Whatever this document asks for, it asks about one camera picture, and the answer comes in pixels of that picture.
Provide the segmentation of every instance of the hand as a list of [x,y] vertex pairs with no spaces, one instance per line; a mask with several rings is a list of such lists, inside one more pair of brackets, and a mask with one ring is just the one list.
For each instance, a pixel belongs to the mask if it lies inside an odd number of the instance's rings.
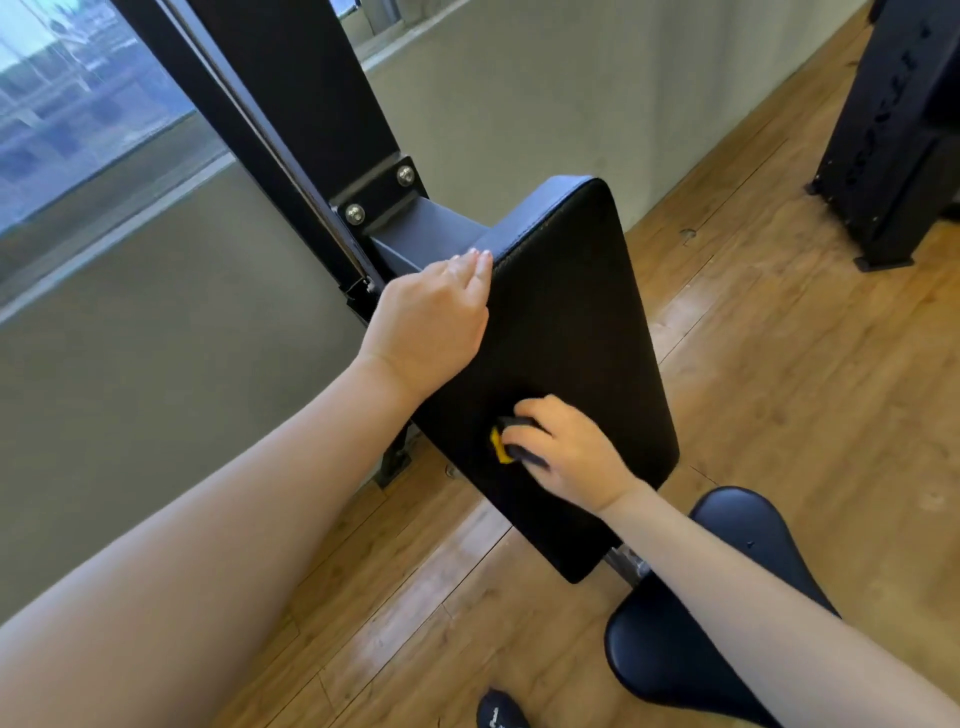
[[480,349],[492,271],[490,251],[471,250],[391,280],[357,358],[386,363],[417,401],[425,400]]
[[517,425],[503,431],[505,445],[520,445],[546,461],[549,469],[524,462],[546,490],[601,516],[621,496],[653,489],[634,476],[613,443],[596,423],[553,395],[523,400],[514,408],[519,417],[532,417],[546,432]]

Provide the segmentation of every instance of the black shoe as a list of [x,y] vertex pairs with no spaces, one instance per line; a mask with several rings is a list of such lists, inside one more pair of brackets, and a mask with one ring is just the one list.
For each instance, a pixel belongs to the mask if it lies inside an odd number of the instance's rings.
[[530,722],[513,698],[491,688],[477,706],[477,728],[530,728]]

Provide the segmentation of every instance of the seat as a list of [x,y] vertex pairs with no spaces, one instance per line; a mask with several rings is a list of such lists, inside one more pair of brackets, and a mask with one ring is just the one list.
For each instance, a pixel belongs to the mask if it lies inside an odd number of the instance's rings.
[[[782,516],[763,496],[742,488],[717,488],[700,499],[690,518],[837,614],[806,567]],[[643,700],[780,728],[653,573],[611,616],[605,647],[617,679]]]

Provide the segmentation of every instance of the window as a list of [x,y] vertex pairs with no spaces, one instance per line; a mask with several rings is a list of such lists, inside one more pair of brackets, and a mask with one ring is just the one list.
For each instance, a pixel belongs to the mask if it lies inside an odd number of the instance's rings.
[[193,109],[106,0],[0,0],[0,232]]
[[[391,0],[329,0],[359,45]],[[0,306],[227,153],[109,0],[0,0]]]

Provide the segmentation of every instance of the black cushion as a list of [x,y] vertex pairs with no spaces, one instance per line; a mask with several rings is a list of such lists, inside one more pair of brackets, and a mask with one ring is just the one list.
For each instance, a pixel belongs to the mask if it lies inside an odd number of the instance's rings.
[[592,178],[553,178],[474,245],[494,253],[490,324],[476,359],[414,422],[568,580],[617,546],[604,523],[492,454],[496,418],[555,394],[658,487],[679,449],[616,205]]
[[[700,499],[690,518],[837,614],[780,513],[763,496],[742,488],[718,488]],[[613,673],[637,697],[779,728],[655,574],[643,579],[613,613],[606,648]]]

